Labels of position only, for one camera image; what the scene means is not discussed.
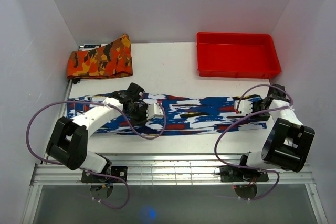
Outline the blue white red patterned trousers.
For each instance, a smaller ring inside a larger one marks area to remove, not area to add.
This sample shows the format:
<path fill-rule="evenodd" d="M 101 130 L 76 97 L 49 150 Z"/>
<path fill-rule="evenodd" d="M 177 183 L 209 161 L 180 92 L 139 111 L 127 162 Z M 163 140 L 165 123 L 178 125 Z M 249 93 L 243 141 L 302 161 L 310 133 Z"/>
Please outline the blue white red patterned trousers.
<path fill-rule="evenodd" d="M 69 98 L 68 101 L 102 102 L 110 93 L 86 95 Z M 166 127 L 162 135 L 194 135 L 221 133 L 232 123 L 242 118 L 234 110 L 234 102 L 239 97 L 205 97 L 188 98 L 168 94 L 145 93 L 143 102 L 146 104 L 161 103 L 166 114 Z M 67 118 L 83 114 L 94 105 L 68 104 Z M 145 126 L 135 126 L 137 132 L 145 135 L 157 135 L 163 127 L 163 119 L 154 118 Z M 266 129 L 265 121 L 244 120 L 229 131 Z M 135 135 L 123 116 L 119 116 L 105 124 L 95 133 L 113 133 L 117 135 Z"/>

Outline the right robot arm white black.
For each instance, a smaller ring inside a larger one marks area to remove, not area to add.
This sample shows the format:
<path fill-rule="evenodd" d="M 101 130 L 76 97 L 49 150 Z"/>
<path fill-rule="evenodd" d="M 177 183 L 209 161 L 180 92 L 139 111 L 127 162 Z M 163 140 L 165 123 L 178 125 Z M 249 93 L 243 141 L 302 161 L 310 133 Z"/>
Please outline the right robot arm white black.
<path fill-rule="evenodd" d="M 262 170 L 282 169 L 299 172 L 305 165 L 315 136 L 313 128 L 305 126 L 295 115 L 292 99 L 285 94 L 285 87 L 274 84 L 262 100 L 251 102 L 245 98 L 235 101 L 238 114 L 257 121 L 271 118 L 273 127 L 261 151 L 248 152 L 240 158 L 238 177 L 250 180 L 256 168 Z"/>

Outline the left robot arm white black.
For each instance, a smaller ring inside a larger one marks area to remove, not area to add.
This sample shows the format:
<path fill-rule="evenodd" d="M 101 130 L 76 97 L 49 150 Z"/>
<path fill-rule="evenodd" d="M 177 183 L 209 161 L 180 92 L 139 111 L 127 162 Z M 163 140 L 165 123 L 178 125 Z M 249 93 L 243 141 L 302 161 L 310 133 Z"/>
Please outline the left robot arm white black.
<path fill-rule="evenodd" d="M 98 181 L 107 181 L 111 177 L 111 164 L 88 150 L 88 139 L 123 114 L 130 117 L 132 126 L 145 125 L 156 112 L 162 115 L 156 104 L 140 104 L 143 94 L 139 85 L 131 83 L 127 90 L 111 93 L 102 103 L 81 115 L 59 118 L 47 145 L 47 154 L 70 170 L 90 170 Z"/>

